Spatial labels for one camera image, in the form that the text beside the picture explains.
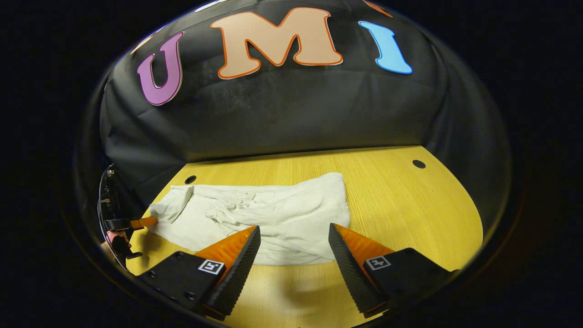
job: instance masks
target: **purple letter u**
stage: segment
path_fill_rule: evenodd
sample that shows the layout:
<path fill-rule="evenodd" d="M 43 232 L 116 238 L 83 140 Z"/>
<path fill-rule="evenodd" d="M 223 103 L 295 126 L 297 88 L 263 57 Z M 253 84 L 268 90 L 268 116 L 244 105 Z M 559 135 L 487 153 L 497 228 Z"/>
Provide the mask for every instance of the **purple letter u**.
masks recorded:
<path fill-rule="evenodd" d="M 166 72 L 168 75 L 166 83 L 163 86 L 156 86 L 154 76 L 152 75 L 154 54 L 148 56 L 138 67 L 138 75 L 140 76 L 144 96 L 154 106 L 169 102 L 180 89 L 180 85 L 182 84 L 182 65 L 180 64 L 180 55 L 178 54 L 178 40 L 183 34 L 184 32 L 176 34 L 160 47 L 160 51 L 164 52 Z"/>

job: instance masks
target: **letter m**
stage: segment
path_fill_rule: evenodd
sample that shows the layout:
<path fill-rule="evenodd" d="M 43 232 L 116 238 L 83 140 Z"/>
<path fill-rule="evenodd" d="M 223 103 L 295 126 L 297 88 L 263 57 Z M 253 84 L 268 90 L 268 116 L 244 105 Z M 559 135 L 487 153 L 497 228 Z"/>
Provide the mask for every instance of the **letter m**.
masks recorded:
<path fill-rule="evenodd" d="M 217 20 L 210 26 L 223 33 L 224 66 L 222 79 L 251 74 L 261 67 L 249 55 L 248 42 L 275 66 L 283 65 L 293 40 L 300 51 L 293 57 L 302 65 L 338 65 L 342 55 L 334 49 L 328 30 L 330 13 L 316 8 L 294 8 L 279 26 L 252 12 L 243 12 Z"/>

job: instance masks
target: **white towel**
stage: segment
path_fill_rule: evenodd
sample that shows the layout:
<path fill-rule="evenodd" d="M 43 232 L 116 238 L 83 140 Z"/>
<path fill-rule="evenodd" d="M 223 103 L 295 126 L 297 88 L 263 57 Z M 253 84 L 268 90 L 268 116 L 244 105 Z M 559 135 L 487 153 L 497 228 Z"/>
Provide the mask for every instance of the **white towel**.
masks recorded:
<path fill-rule="evenodd" d="M 266 266 L 333 261 L 330 223 L 350 223 L 340 173 L 294 186 L 171 186 L 150 213 L 158 219 L 150 231 L 193 252 L 258 225 L 261 247 L 254 264 Z"/>

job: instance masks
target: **black backdrop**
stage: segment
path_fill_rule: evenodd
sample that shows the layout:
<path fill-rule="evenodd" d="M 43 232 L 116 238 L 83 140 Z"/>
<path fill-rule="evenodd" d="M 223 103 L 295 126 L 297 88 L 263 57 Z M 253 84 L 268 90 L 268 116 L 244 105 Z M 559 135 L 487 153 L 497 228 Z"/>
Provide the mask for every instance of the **black backdrop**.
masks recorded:
<path fill-rule="evenodd" d="M 572 219 L 575 190 L 570 188 L 578 168 L 570 142 L 576 142 L 579 126 L 574 4 L 388 4 L 433 31 L 483 79 L 511 135 L 526 141 L 530 177 L 520 219 L 488 268 L 449 301 L 429 302 L 417 321 L 402 324 L 575 325 L 581 284 L 573 278 L 581 266 L 575 244 L 580 230 Z M 71 192 L 67 178 L 74 128 L 103 69 L 129 44 L 196 5 L 21 2 L 6 9 L 4 80 L 10 88 L 4 123 L 13 128 L 6 145 L 15 144 L 22 154 L 17 160 L 5 154 L 5 176 L 18 182 L 14 188 L 8 184 L 5 196 L 5 208 L 17 209 L 17 216 L 5 218 L 9 306 L 3 309 L 10 326 L 39 321 L 164 326 L 161 316 L 145 313 L 87 260 L 62 216 L 73 213 L 66 192 Z M 489 32 L 477 36 L 479 26 L 488 26 Z M 485 64 L 491 56 L 499 59 L 494 67 Z M 20 215 L 23 210 L 27 218 Z"/>
<path fill-rule="evenodd" d="M 511 177 L 510 146 L 498 108 L 479 78 L 447 45 L 424 28 L 390 9 L 393 19 L 362 0 L 231 0 L 189 13 L 168 24 L 134 55 L 121 57 L 97 90 L 103 95 L 89 106 L 84 135 L 97 139 L 115 163 L 128 195 L 121 198 L 129 216 L 139 216 L 186 163 L 235 156 L 368 146 L 422 145 L 459 180 L 476 205 L 486 233 L 504 206 Z M 298 6 L 331 14 L 327 20 L 341 65 L 303 66 L 288 60 L 281 67 L 263 58 L 262 69 L 245 78 L 221 80 L 220 31 L 212 20 L 253 10 L 279 24 Z M 413 74 L 378 68 L 375 41 L 357 22 L 384 24 Z M 476 39 L 490 33 L 478 26 Z M 179 94 L 162 106 L 143 97 L 135 71 L 143 58 L 157 52 L 178 32 L 184 72 Z M 299 50 L 293 42 L 291 53 Z M 482 64 L 497 65 L 498 58 Z M 162 56 L 152 75 L 165 81 Z M 89 194 L 97 194 L 97 172 L 81 175 Z"/>

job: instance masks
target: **wooden table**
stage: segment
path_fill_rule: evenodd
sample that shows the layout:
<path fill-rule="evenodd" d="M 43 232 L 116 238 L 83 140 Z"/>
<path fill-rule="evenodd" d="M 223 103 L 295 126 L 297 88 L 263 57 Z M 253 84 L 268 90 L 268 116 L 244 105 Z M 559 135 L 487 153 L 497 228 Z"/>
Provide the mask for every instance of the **wooden table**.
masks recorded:
<path fill-rule="evenodd" d="M 426 167 L 416 167 L 420 160 Z M 289 153 L 185 165 L 172 185 L 292 185 L 328 172 L 344 175 L 349 228 L 394 250 L 413 247 L 447 270 L 462 268 L 482 245 L 482 224 L 469 195 L 421 146 Z M 177 250 L 193 254 L 147 229 L 134 233 L 128 260 L 136 275 Z M 358 312 L 336 262 L 311 266 L 253 266 L 233 313 L 231 327 L 352 327 Z"/>

